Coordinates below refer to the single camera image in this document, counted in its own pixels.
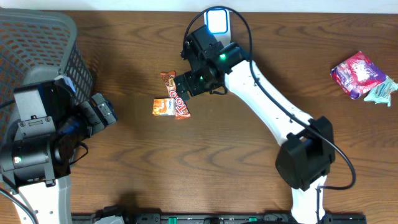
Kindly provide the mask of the orange chocolate bar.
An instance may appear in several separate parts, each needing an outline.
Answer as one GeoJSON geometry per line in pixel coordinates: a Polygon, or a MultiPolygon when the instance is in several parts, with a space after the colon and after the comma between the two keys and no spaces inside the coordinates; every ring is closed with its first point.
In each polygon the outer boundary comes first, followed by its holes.
{"type": "Polygon", "coordinates": [[[187,108],[187,105],[177,93],[177,87],[174,82],[174,78],[177,76],[176,72],[161,72],[160,76],[165,83],[165,86],[169,93],[169,97],[175,100],[175,119],[191,118],[192,116],[187,108]]]}

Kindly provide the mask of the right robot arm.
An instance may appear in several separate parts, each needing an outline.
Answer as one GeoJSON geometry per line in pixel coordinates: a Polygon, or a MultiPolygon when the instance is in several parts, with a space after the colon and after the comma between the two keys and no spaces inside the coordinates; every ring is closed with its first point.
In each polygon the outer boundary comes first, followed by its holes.
{"type": "Polygon", "coordinates": [[[177,93],[187,100],[223,87],[238,96],[275,137],[280,151],[275,166],[291,187],[291,215],[298,223],[319,223],[325,216],[323,192],[335,161],[333,126],[325,118],[313,119],[287,100],[261,73],[239,44],[224,46],[201,26],[188,35],[182,58],[191,70],[175,78],[177,93]]]}

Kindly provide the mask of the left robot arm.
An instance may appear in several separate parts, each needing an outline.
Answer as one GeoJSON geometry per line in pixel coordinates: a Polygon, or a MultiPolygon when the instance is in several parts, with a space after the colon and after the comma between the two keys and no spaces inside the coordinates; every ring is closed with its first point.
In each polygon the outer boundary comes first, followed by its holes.
{"type": "Polygon", "coordinates": [[[21,223],[71,223],[70,167],[75,149],[117,121],[113,105],[97,93],[77,103],[69,78],[17,88],[19,119],[1,146],[1,193],[21,223]]]}

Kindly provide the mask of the purple snack packet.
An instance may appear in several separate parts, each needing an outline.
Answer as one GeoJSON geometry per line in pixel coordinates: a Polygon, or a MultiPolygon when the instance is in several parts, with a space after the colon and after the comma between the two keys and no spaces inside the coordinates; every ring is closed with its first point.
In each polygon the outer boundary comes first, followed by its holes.
{"type": "Polygon", "coordinates": [[[335,66],[330,75],[353,100],[360,98],[387,78],[362,51],[335,66]]]}

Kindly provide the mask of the teal white snack packet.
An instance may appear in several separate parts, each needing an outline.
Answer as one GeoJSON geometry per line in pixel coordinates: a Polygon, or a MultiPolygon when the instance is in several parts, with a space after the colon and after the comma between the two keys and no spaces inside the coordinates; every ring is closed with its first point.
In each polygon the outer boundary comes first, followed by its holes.
{"type": "Polygon", "coordinates": [[[375,104],[386,104],[390,107],[391,94],[394,91],[397,91],[397,83],[395,83],[393,79],[387,77],[383,83],[369,91],[368,95],[364,98],[364,101],[372,101],[375,104]]]}

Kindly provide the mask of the small orange snack packet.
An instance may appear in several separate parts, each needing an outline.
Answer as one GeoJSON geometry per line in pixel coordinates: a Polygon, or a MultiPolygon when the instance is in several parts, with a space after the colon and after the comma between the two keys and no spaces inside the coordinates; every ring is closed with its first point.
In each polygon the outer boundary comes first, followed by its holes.
{"type": "Polygon", "coordinates": [[[154,99],[152,114],[155,116],[175,115],[175,100],[173,98],[154,99]]]}

